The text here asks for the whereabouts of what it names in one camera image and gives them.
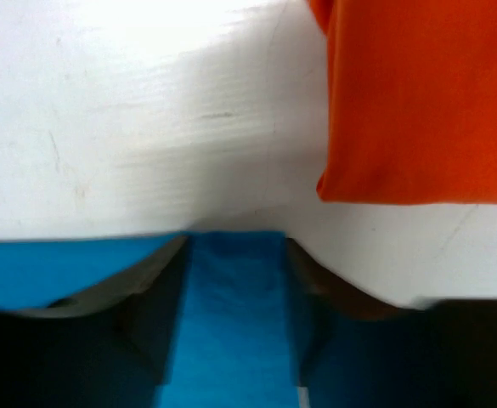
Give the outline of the blue t shirt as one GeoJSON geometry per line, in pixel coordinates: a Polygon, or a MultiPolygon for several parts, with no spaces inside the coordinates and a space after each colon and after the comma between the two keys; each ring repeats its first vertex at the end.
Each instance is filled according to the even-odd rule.
{"type": "Polygon", "coordinates": [[[276,232],[0,243],[0,311],[33,309],[189,239],[167,383],[150,407],[296,407],[285,277],[276,232]]]}

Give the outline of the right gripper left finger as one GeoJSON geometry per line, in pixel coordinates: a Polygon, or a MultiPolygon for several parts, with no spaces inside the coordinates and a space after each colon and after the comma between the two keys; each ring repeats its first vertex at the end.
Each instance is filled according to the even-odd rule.
{"type": "Polygon", "coordinates": [[[0,407],[150,407],[167,383],[189,239],[33,309],[0,311],[0,407]]]}

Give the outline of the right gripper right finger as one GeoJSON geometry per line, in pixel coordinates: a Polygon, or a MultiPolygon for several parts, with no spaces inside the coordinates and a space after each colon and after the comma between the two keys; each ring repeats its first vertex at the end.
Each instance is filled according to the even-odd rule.
{"type": "Polygon", "coordinates": [[[386,303],[285,243],[293,377],[312,407],[497,407],[497,299],[386,303]]]}

